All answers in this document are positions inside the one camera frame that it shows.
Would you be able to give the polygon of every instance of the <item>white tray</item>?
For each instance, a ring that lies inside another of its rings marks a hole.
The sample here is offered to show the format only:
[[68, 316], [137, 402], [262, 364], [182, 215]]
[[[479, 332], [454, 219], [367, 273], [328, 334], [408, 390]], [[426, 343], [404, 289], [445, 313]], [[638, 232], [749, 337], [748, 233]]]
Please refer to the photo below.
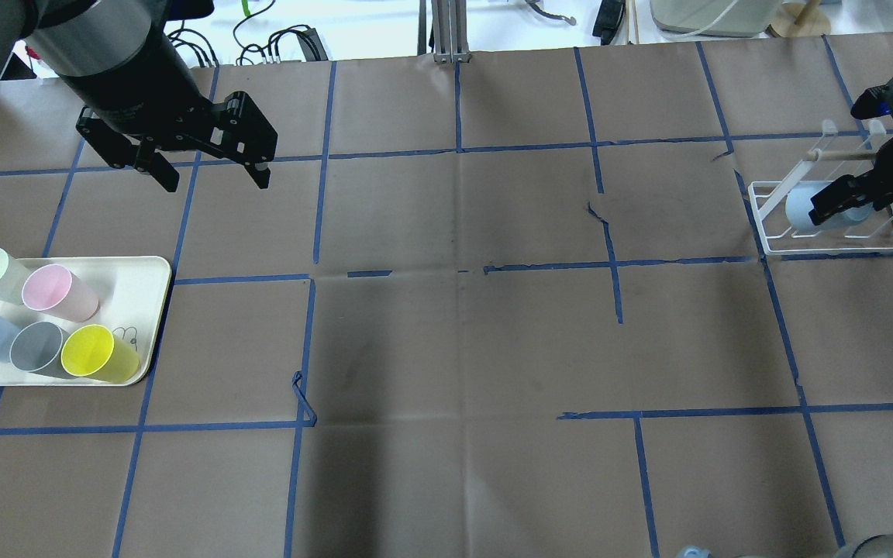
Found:
[[95, 289], [100, 301], [98, 312], [87, 322], [70, 322], [0, 301], [0, 315], [25, 328], [33, 322], [53, 322], [67, 332], [88, 324], [100, 324], [136, 347], [140, 368], [121, 384], [90, 378], [53, 378], [28, 374], [10, 363], [0, 363], [0, 385], [70, 385], [116, 388], [140, 381], [150, 368], [153, 345], [157, 341], [160, 314], [171, 285], [171, 265], [162, 257], [85, 257], [20, 259], [29, 269], [47, 264], [63, 264]]

